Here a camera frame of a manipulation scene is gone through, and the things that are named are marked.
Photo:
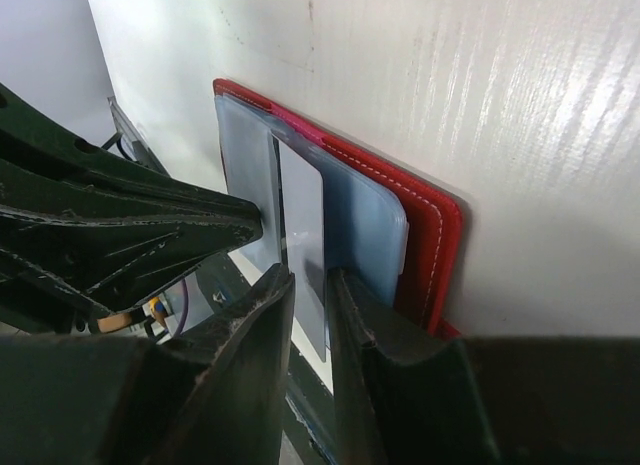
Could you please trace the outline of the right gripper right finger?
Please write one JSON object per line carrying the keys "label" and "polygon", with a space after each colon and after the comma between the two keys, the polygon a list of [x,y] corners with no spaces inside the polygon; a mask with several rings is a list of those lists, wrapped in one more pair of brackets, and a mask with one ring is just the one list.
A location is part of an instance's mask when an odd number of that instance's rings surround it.
{"label": "right gripper right finger", "polygon": [[429,336],[359,277],[327,277],[346,464],[635,464],[635,338]]}

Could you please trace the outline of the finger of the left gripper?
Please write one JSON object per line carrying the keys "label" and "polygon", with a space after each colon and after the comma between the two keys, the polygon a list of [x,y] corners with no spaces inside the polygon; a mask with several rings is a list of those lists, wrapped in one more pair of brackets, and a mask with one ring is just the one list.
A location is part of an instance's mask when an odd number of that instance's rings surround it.
{"label": "finger of the left gripper", "polygon": [[1,318],[61,332],[74,313],[102,318],[140,306],[201,261],[240,244],[221,214],[81,219],[1,212]]}
{"label": "finger of the left gripper", "polygon": [[176,231],[191,257],[262,235],[257,207],[89,143],[1,89],[1,214],[39,225]]}

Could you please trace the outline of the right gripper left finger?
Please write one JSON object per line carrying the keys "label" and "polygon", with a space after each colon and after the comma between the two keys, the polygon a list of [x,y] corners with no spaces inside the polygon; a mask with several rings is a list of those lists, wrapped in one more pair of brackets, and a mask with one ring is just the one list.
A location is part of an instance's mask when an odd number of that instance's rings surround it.
{"label": "right gripper left finger", "polygon": [[5,336],[5,464],[274,464],[294,276],[272,266],[233,305],[156,344]]}

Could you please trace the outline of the red leather card holder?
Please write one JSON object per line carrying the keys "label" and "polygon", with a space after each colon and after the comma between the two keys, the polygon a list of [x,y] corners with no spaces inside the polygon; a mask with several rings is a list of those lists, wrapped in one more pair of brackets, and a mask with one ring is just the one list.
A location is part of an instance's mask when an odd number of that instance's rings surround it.
{"label": "red leather card holder", "polygon": [[394,308],[428,334],[443,340],[460,332],[442,318],[462,238],[464,216],[453,196],[380,155],[336,135],[236,82],[216,78],[216,96],[233,96],[277,117],[304,138],[392,191],[409,224],[405,271]]}

